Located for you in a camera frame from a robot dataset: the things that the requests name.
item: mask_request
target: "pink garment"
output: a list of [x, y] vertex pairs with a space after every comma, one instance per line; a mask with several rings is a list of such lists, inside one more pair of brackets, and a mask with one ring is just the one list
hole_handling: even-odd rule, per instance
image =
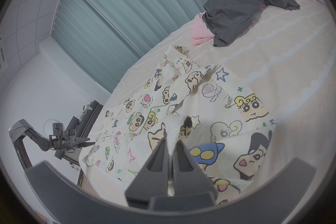
[[191, 25], [190, 41], [193, 45], [203, 44], [215, 36], [203, 21], [203, 14], [204, 12], [197, 14]]

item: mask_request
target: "curtain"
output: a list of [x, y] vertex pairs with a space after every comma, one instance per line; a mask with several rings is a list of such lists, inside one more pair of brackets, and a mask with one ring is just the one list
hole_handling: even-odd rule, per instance
[[53, 38], [112, 92], [141, 56], [204, 11], [207, 0], [61, 0]]

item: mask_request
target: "bed sheet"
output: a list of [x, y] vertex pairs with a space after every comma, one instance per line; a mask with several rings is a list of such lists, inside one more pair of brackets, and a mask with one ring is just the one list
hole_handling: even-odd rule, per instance
[[[187, 57], [200, 66], [224, 63], [258, 96], [278, 125], [267, 157], [246, 194], [275, 176], [292, 158], [315, 166], [333, 149], [336, 118], [336, 27], [324, 5], [316, 0], [296, 0], [300, 10], [287, 11], [266, 6], [254, 15], [253, 24], [230, 46], [213, 47], [210, 40], [199, 46], [190, 43], [192, 22], [171, 33], [124, 75], [104, 107], [113, 107], [143, 87], [169, 45], [187, 47]], [[99, 136], [105, 109], [89, 138]], [[82, 150], [80, 160], [90, 148]], [[127, 205], [123, 192], [98, 169], [82, 169], [96, 192], [105, 200]], [[316, 177], [321, 180], [323, 173]]]

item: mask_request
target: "blue star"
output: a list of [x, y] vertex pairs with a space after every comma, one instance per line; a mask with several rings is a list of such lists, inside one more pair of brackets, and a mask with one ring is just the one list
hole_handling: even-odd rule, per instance
[[224, 67], [222, 67], [222, 69], [220, 70], [220, 71], [218, 71], [218, 72], [216, 72], [216, 75], [217, 75], [217, 80], [223, 80], [224, 82], [225, 82], [225, 76], [226, 75], [229, 75], [229, 73], [227, 73], [227, 72], [224, 72]]

